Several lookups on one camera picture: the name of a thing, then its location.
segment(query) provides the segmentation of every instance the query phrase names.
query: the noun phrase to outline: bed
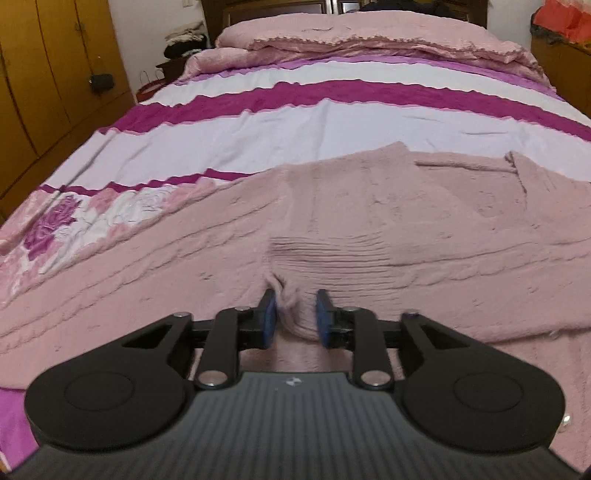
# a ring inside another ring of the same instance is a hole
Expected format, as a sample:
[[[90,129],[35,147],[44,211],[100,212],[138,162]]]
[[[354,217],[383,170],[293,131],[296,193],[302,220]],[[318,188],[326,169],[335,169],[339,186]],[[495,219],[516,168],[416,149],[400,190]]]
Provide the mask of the bed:
[[[315,341],[315,288],[383,318],[419,308],[554,375],[571,422],[552,447],[591,462],[591,121],[479,26],[486,2],[446,3],[472,23],[204,0],[218,48],[96,132],[0,230],[10,467],[36,448],[23,398],[41,371],[269,285],[283,328],[248,368],[347,368]]]

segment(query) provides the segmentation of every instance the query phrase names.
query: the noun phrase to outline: red object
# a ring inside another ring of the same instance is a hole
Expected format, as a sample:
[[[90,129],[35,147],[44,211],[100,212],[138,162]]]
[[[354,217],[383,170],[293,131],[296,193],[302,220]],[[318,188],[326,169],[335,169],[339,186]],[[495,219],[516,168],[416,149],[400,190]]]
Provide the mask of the red object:
[[[564,4],[559,0],[546,0],[538,10],[534,23],[568,38],[574,43],[591,41],[591,14],[577,8],[574,4]]]
[[[135,97],[137,98],[138,102],[145,102],[146,100],[150,100],[154,94],[161,90],[164,86],[166,86],[166,80],[158,79],[154,80],[153,82],[146,83],[142,88],[140,88]]]

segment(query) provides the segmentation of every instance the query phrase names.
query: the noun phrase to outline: white stripe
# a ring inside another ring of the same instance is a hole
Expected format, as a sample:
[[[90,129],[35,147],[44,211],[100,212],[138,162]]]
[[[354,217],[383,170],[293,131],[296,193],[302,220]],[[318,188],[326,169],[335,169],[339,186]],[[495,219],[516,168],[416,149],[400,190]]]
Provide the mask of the white stripe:
[[[255,88],[269,89],[279,82],[310,85],[328,80],[363,80],[374,83],[423,85],[436,89],[449,88],[462,92],[474,91],[536,106],[591,127],[591,119],[576,108],[544,93],[476,73],[424,63],[329,61],[304,65],[294,70],[271,68],[237,73],[230,77],[214,76],[198,82],[189,82],[186,85],[169,85],[144,104],[186,105],[199,95],[215,97],[224,93],[247,92]]]
[[[314,107],[286,106],[255,115],[161,125],[142,135],[95,134],[85,146],[85,156],[94,152],[95,160],[76,164],[87,168],[72,184],[92,190],[110,181],[133,186],[207,168],[253,173],[396,141],[416,151],[488,157],[514,150],[550,170],[591,181],[591,144],[559,131],[468,112],[323,100]],[[73,169],[64,165],[48,184],[59,187],[72,176]]]

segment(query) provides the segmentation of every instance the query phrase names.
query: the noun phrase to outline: clothes pile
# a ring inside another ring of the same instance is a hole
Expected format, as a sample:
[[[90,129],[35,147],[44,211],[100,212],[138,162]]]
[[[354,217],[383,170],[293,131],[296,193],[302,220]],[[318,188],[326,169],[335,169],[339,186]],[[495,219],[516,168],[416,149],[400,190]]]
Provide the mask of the clothes pile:
[[[545,0],[533,23],[573,43],[591,43],[591,0]]]
[[[169,60],[175,60],[205,50],[207,37],[204,31],[203,21],[175,29],[165,37],[164,56]]]

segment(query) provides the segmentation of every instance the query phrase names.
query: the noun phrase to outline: round black disc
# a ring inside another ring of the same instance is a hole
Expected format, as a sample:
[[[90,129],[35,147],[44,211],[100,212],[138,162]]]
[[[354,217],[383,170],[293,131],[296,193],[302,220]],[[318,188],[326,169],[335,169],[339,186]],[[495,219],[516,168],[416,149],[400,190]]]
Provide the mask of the round black disc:
[[[479,453],[549,445],[564,395],[544,371],[500,353],[447,351],[413,373],[404,387],[407,414],[429,436]]]
[[[170,425],[185,402],[183,379],[145,353],[82,355],[41,374],[25,396],[38,441],[73,450],[112,450]]]

